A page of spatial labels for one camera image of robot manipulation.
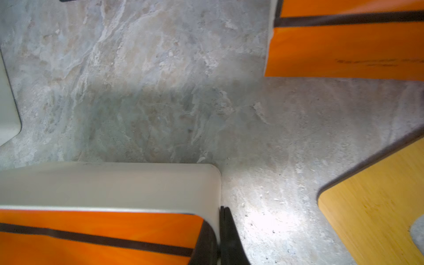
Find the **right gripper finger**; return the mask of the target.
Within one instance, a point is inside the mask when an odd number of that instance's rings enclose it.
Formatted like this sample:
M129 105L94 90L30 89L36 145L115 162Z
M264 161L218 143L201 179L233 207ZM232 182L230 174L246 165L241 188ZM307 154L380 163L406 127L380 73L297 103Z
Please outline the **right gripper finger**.
M229 207L220 207L219 220L221 264L250 265Z

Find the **yellow bamboo lid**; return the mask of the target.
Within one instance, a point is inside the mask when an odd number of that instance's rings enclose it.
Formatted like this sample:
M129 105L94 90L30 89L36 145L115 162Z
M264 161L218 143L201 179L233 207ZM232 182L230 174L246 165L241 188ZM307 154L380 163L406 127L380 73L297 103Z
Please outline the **yellow bamboo lid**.
M423 264L410 235L424 214L423 129L326 185L317 204L357 264Z

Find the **white tissue box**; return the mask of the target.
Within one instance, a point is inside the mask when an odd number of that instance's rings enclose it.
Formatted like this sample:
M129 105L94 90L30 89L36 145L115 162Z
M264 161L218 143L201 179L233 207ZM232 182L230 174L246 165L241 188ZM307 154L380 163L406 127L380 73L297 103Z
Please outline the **white tissue box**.
M8 72L1 53L1 146L17 136L22 130L22 122L19 116Z
M1 209L191 214L220 239L221 174L210 164L49 162L1 172Z

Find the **orange tissue pack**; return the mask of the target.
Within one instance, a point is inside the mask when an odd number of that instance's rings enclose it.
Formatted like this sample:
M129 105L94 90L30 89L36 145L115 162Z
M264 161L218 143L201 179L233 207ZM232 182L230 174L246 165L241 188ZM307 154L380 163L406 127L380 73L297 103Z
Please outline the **orange tissue pack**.
M197 215L1 211L3 265L214 265L218 256Z
M423 1L272 1L266 77L424 79Z

